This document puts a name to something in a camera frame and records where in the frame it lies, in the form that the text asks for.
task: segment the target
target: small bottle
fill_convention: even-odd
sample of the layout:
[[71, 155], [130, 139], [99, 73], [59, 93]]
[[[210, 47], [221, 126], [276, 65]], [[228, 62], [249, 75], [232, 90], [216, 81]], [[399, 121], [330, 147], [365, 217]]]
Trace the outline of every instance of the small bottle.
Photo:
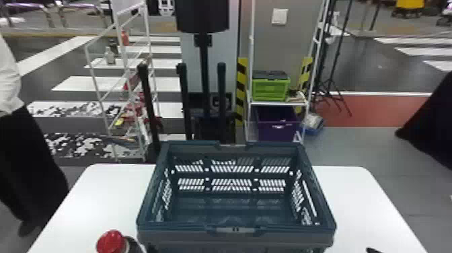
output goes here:
[[114, 58], [114, 53], [110, 49], [109, 46], [105, 47], [105, 61], [108, 65], [115, 65], [116, 64], [116, 58]]
[[123, 236], [118, 230], [104, 233], [96, 244], [98, 253], [143, 253], [140, 245], [130, 236]]
[[116, 43], [115, 39], [109, 39], [108, 46], [110, 47], [110, 50], [115, 54], [119, 55], [118, 52], [118, 43]]
[[123, 45], [128, 46], [130, 44], [130, 42], [128, 41], [128, 34], [126, 33], [126, 31], [121, 32], [121, 38]]

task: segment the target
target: purple storage bin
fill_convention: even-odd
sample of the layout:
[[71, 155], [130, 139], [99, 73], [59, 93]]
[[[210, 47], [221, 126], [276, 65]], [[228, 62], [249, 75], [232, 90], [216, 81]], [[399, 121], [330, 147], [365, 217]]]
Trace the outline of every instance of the purple storage bin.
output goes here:
[[256, 106], [259, 141], [293, 141], [299, 121], [292, 106]]

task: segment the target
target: white shirt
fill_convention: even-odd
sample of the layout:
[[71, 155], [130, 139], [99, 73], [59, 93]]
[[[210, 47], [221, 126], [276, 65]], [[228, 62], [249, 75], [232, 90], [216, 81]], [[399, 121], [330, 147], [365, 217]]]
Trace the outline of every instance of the white shirt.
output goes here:
[[24, 103], [18, 98], [20, 74], [8, 45], [0, 34], [0, 116], [11, 114]]

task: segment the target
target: plastic basket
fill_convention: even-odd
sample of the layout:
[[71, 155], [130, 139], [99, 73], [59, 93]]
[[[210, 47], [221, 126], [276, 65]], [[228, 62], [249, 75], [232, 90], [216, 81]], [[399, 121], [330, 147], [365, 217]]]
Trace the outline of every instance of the plastic basket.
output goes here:
[[164, 252], [300, 253], [331, 246], [336, 223], [302, 145], [174, 141], [163, 144], [137, 228]]
[[284, 102], [290, 83], [283, 71], [254, 71], [253, 100]]

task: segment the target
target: wall outlet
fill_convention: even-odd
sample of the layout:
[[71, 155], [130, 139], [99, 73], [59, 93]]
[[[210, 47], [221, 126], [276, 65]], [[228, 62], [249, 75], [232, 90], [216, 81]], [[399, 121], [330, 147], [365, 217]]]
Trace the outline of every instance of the wall outlet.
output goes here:
[[287, 23], [287, 12], [289, 9], [273, 9], [272, 24], [285, 25]]

